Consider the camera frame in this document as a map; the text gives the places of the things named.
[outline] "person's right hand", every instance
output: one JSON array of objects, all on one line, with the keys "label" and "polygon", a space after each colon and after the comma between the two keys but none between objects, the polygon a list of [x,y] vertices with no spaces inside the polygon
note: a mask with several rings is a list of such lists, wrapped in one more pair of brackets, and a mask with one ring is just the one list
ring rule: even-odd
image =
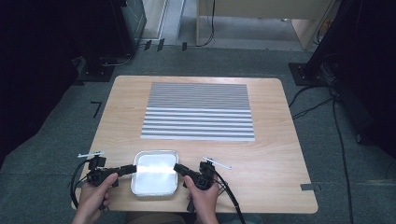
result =
[{"label": "person's right hand", "polygon": [[219,184],[214,183],[210,189],[200,190],[188,175],[184,176],[184,182],[190,190],[191,194],[188,199],[192,197],[198,221],[201,224],[218,224],[216,203],[219,196]]}]

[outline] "person's left hand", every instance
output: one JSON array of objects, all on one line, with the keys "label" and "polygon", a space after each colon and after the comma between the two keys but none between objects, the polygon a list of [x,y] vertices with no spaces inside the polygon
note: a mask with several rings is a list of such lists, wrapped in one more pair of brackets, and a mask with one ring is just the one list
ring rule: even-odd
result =
[{"label": "person's left hand", "polygon": [[118,174],[114,173],[108,176],[98,187],[90,183],[85,183],[82,186],[73,224],[94,223],[99,218],[101,215],[99,206],[102,203],[104,206],[110,205],[110,194],[107,192],[107,189],[111,187],[118,177]]}]

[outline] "floor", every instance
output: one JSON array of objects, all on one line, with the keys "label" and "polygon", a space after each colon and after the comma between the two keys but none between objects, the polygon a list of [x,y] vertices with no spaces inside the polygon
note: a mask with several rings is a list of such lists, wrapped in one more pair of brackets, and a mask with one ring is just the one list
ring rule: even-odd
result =
[{"label": "floor", "polygon": [[[183,14],[183,0],[144,0],[148,17],[148,25],[142,37],[142,42],[152,40],[154,43],[164,38],[165,45],[196,46],[196,2],[186,1]],[[201,17],[200,43],[204,44],[211,34],[211,18]],[[148,35],[151,21],[158,22],[156,35]],[[247,19],[247,18],[214,18],[214,38],[207,45],[209,48],[224,49],[269,49],[269,50],[303,50],[290,20],[280,19]],[[308,51],[314,51],[312,44]]]}]

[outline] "wooden tabletop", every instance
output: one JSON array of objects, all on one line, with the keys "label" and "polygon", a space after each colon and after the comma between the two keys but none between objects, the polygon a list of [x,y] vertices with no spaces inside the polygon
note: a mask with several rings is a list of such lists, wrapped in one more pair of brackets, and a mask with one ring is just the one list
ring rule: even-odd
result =
[{"label": "wooden tabletop", "polygon": [[[245,84],[254,127],[254,141],[210,141],[141,138],[152,82]],[[174,150],[179,163],[199,170],[203,156],[231,165],[232,170],[216,166],[228,182],[243,213],[317,212],[304,157],[295,132],[281,82],[275,78],[241,77],[145,77],[116,78],[91,151],[103,150],[106,167],[133,164],[137,153]],[[89,172],[84,167],[81,177]],[[120,178],[111,189],[112,211],[185,212],[188,190],[182,178],[175,194],[168,198],[137,198],[131,191],[131,176]],[[235,209],[226,193],[219,196],[217,212]]]}]

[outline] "square container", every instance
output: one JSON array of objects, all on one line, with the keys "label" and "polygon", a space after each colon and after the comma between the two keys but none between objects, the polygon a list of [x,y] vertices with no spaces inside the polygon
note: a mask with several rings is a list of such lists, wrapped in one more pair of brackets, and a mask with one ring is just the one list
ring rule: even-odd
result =
[{"label": "square container", "polygon": [[131,190],[138,197],[170,196],[177,189],[177,153],[173,150],[141,151],[134,158],[136,173]]}]

